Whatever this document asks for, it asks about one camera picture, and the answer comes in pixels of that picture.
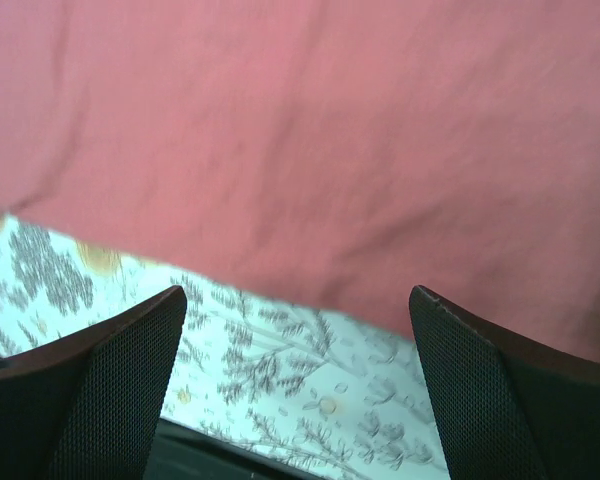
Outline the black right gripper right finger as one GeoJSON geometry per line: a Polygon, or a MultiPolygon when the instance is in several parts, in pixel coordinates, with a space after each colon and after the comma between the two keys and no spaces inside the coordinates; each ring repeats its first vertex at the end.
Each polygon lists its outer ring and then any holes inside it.
{"type": "Polygon", "coordinates": [[[600,479],[600,364],[424,286],[409,313],[453,479],[600,479]]]}

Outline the dusty rose t shirt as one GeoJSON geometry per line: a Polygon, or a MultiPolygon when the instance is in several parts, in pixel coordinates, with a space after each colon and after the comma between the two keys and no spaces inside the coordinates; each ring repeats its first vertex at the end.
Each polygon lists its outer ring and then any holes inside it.
{"type": "Polygon", "coordinates": [[[600,362],[600,1],[0,1],[0,217],[600,362]]]}

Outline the floral patterned table mat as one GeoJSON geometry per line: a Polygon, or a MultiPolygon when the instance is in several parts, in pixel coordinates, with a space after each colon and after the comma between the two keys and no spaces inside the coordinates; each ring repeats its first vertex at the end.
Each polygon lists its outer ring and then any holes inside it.
{"type": "Polygon", "coordinates": [[[12,217],[0,219],[0,356],[171,285],[188,307],[166,420],[329,479],[447,477],[411,341],[12,217]]]}

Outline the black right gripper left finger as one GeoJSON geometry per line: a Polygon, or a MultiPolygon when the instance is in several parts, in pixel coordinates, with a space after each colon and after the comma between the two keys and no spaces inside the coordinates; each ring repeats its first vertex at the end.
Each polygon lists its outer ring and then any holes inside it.
{"type": "Polygon", "coordinates": [[[0,479],[140,479],[187,309],[172,286],[0,358],[0,479]]]}

